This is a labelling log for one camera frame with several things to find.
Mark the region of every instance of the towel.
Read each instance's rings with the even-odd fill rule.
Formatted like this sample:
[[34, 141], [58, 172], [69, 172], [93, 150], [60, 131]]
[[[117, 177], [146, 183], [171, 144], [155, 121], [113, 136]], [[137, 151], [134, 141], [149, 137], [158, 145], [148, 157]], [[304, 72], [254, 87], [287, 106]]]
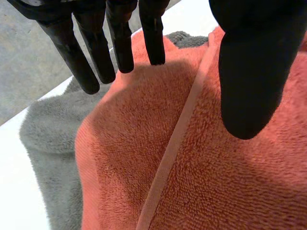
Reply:
[[221, 119], [223, 36], [186, 49], [165, 38], [155, 67], [133, 38], [135, 70], [117, 74], [77, 133], [83, 230], [307, 229], [306, 50], [270, 123], [239, 140]]
[[[185, 32], [168, 37], [178, 48], [208, 41], [207, 37]], [[110, 55], [117, 71], [113, 50]], [[20, 138], [31, 160], [52, 230], [81, 229], [83, 198], [74, 140], [81, 122], [109, 87], [101, 84], [97, 94], [87, 95], [73, 78], [63, 95], [33, 103], [23, 122]]]

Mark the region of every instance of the gray towel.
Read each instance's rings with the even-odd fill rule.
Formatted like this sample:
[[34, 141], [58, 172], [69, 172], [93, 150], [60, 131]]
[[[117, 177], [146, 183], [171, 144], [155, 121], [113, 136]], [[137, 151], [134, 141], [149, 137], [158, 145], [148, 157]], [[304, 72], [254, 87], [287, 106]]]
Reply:
[[[175, 32], [168, 38], [179, 48], [208, 41]], [[118, 70], [114, 51], [111, 59]], [[83, 119], [94, 109], [110, 85], [87, 95], [73, 78], [61, 96], [33, 103], [20, 131], [46, 205], [52, 230], [79, 230], [82, 219], [82, 189], [74, 158], [74, 140]]]

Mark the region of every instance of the concrete floor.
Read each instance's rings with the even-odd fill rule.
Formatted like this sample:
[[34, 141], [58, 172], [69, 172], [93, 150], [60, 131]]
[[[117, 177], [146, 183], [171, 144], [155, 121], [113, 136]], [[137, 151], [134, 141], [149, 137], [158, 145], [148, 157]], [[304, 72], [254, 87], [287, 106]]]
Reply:
[[[168, 8], [179, 1], [171, 0]], [[2, 125], [65, 81], [72, 73], [38, 24], [23, 17], [5, 0], [2, 0], [0, 5], [0, 25], [0, 125]], [[132, 14], [130, 28], [135, 32], [140, 27], [137, 8]], [[112, 47], [107, 23], [103, 29], [109, 47]], [[90, 60], [78, 28], [75, 27], [74, 31], [85, 56]]]

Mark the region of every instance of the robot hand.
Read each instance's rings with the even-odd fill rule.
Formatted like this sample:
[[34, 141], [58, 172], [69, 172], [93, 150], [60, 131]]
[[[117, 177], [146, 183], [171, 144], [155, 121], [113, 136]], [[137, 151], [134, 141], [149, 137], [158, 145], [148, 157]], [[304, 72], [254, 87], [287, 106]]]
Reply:
[[[102, 83], [115, 72], [102, 31], [109, 25], [118, 68], [133, 70], [128, 21], [137, 0], [8, 0], [50, 36], [83, 90], [99, 91], [98, 81], [73, 34], [71, 13]], [[161, 16], [170, 0], [140, 0], [140, 19], [150, 63], [164, 64]], [[221, 111], [226, 129], [250, 139], [279, 106], [290, 67], [307, 27], [306, 0], [209, 0], [225, 31], [219, 56]]]
[[[165, 63], [161, 16], [169, 1], [140, 1], [140, 18], [152, 65]], [[8, 2], [25, 17], [39, 23], [86, 93], [98, 92], [99, 83], [74, 36], [72, 13], [102, 83], [108, 84], [115, 79], [107, 40], [102, 30], [105, 13], [118, 68], [123, 73], [133, 70], [131, 30], [128, 21], [137, 7], [137, 0], [8, 0]]]

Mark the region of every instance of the white surface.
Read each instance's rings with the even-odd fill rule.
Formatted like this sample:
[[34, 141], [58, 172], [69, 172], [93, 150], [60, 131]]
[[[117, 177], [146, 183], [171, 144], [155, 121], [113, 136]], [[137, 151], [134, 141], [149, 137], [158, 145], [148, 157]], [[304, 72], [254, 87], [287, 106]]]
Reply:
[[[182, 0], [165, 12], [164, 34], [185, 31], [208, 35], [217, 22], [205, 0]], [[61, 95], [71, 77], [43, 98]], [[27, 113], [20, 112], [0, 126], [0, 217], [3, 230], [48, 230], [48, 220], [30, 160], [19, 140], [19, 129]]]

